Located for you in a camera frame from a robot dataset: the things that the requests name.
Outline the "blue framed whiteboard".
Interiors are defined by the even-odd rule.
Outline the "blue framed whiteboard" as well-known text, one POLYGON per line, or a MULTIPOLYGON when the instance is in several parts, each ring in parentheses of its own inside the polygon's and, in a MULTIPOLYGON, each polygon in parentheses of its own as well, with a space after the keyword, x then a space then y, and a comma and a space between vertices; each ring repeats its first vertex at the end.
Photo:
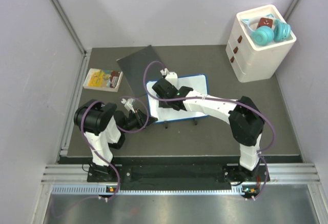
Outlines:
MULTIPOLYGON (((204 74, 189 75, 179 77, 177 81, 176 88, 179 89, 182 86, 191 87, 194 90, 202 93, 208 93, 207 77, 204 74)), ((157 118, 156 124, 168 122, 188 120, 191 119, 195 125, 198 124, 198 120, 202 117, 207 117, 207 115, 201 112, 190 112, 190 111, 175 111, 169 106, 162 105, 158 100, 147 95, 150 115, 157 118)))

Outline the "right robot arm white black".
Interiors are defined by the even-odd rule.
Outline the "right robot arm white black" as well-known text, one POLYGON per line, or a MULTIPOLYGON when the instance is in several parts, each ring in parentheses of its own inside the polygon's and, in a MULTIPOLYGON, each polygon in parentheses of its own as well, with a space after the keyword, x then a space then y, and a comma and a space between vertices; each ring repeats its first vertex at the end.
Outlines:
POLYGON ((256 113, 258 109, 252 100, 243 96, 239 100, 217 101, 191 87, 177 89, 162 78, 153 86, 156 97, 164 99, 170 108, 180 111, 201 112, 230 125, 233 138, 240 145, 240 159, 235 175, 237 181, 252 180, 258 174, 260 141, 264 120, 256 113))

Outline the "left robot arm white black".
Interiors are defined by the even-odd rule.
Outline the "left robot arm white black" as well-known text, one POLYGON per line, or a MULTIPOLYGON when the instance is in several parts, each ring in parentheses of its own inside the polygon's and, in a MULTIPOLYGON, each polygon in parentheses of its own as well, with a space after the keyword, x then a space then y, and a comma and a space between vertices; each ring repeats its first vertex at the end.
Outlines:
POLYGON ((134 133, 158 121, 158 118, 149 113, 145 114, 134 108, 134 102, 134 98, 121 99, 121 103, 129 111, 128 116, 117 110, 116 104, 103 104, 95 99, 75 111, 74 124, 92 153, 88 182, 110 182, 117 179, 116 169, 111 164, 111 149, 120 149, 123 146, 125 133, 134 133))

